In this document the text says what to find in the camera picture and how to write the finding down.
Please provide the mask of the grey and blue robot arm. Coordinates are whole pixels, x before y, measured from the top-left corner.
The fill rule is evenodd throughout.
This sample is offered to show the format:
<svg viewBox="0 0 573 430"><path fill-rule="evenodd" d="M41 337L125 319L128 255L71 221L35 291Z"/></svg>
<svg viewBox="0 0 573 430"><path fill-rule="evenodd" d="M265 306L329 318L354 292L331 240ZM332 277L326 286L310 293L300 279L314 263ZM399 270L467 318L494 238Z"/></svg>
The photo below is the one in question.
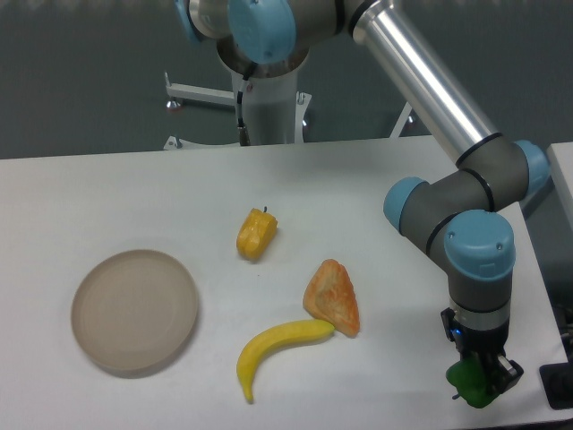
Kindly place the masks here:
<svg viewBox="0 0 573 430"><path fill-rule="evenodd" d="M516 249L501 211L545 184L543 152L498 131L394 1L178 1L175 9L187 38L215 40L239 77L243 146L295 139L295 99L280 101L276 86L269 102L249 98L250 85L295 71L310 47L343 32L368 49L457 167L433 184L402 179L383 203L390 224L447 274L441 319L460 355L448 380L463 397L515 386L523 371L504 347Z"/></svg>

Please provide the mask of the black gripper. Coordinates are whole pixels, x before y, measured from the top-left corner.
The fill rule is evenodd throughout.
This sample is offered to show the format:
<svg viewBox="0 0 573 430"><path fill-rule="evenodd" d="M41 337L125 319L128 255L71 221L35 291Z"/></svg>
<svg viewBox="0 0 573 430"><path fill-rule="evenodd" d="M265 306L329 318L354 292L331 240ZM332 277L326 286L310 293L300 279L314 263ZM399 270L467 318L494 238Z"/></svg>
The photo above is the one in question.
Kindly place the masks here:
<svg viewBox="0 0 573 430"><path fill-rule="evenodd" d="M489 394L501 395L513 388L524 370L515 360L507 359L505 343L509 336L509 319L487 330L470 328L460 322L451 308L440 313L449 341L455 344L459 361L476 356L485 357L485 379Z"/></svg>

